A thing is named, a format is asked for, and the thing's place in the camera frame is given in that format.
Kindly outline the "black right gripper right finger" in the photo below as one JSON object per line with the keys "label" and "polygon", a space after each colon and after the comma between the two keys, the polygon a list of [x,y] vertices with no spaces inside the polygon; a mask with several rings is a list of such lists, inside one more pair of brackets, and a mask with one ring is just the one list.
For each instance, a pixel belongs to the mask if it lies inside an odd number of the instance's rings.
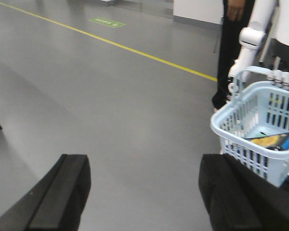
{"label": "black right gripper right finger", "polygon": [[228,154],[204,154],[198,186],[214,231],[289,231],[289,177],[276,187]]}

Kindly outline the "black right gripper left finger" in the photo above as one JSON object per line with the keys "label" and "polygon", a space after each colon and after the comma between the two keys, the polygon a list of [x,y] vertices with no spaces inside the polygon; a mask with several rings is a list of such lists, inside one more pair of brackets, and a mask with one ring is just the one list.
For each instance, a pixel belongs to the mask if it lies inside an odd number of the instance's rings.
{"label": "black right gripper left finger", "polygon": [[0,216],[0,231],[77,231],[91,189],[87,155],[63,154]]}

